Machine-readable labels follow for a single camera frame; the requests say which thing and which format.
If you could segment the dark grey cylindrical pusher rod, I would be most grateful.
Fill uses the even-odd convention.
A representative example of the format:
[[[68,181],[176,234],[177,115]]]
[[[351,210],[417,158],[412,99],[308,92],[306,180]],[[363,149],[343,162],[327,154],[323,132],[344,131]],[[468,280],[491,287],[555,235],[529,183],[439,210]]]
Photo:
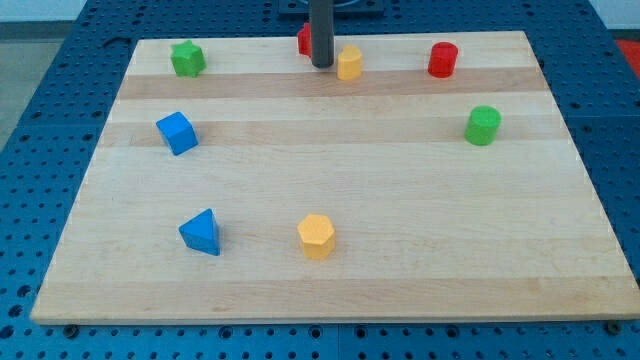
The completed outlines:
[[[334,1],[309,0],[311,62],[326,69],[334,63]]]

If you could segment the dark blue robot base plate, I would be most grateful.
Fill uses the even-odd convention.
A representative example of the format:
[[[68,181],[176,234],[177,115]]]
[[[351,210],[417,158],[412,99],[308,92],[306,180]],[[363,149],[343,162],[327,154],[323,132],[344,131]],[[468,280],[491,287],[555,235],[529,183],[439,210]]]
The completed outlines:
[[[276,0],[277,13],[280,18],[307,18],[309,15],[308,0]],[[382,15],[385,11],[385,0],[334,0],[333,14],[342,15]]]

